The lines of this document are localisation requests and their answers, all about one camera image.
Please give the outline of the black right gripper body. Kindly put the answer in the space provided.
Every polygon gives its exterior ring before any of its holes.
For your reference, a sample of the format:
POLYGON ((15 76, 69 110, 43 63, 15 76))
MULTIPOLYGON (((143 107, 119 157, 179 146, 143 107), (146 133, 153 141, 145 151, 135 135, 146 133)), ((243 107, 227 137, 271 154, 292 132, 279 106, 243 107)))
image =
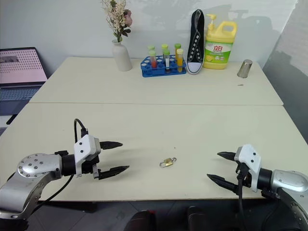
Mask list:
POLYGON ((249 167, 245 163, 241 163, 239 161, 236 162, 238 164, 236 168, 238 185, 236 190, 238 191, 240 188, 240 182, 243 186, 250 188, 252 182, 252 176, 249 173, 249 167))

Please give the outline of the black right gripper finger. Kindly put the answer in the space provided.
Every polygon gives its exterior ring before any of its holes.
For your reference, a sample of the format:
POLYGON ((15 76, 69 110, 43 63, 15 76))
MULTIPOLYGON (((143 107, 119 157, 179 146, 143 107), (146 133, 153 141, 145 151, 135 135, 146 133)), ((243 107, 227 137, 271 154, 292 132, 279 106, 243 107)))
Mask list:
POLYGON ((207 176, 218 186, 227 189, 229 191, 232 191, 233 193, 239 192, 239 185, 236 185, 232 182, 226 181, 223 177, 213 175, 213 174, 207 174, 207 176))
POLYGON ((235 155, 236 153, 234 152, 219 152, 217 153, 217 155, 227 159, 227 160, 230 160, 230 161, 235 161, 235 155))

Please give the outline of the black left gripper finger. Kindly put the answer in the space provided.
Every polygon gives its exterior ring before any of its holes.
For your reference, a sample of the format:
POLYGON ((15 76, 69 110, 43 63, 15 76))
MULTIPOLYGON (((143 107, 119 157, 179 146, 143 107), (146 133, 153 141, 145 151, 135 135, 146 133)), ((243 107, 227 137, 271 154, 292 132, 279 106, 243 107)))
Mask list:
POLYGON ((103 150, 109 150, 109 149, 114 149, 117 147, 123 146, 122 143, 116 142, 116 141, 101 141, 100 142, 100 147, 103 150))
POLYGON ((122 173, 123 171, 125 171, 126 169, 128 169, 129 166, 118 166, 118 167, 113 167, 111 169, 109 169, 108 171, 104 171, 101 172, 101 170, 98 170, 98 180, 103 180, 106 178, 110 178, 110 177, 114 177, 120 173, 122 173))

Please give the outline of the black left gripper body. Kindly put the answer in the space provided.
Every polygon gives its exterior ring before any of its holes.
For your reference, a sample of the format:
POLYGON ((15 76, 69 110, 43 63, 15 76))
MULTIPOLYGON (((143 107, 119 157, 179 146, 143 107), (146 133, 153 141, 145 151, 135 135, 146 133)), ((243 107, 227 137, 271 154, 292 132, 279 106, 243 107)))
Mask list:
POLYGON ((88 160, 82 163, 81 165, 81 170, 82 170, 82 174, 93 174, 93 178, 94 179, 98 179, 99 178, 99 170, 97 168, 97 164, 99 163, 99 157, 96 156, 95 158, 93 158, 92 160, 88 160))

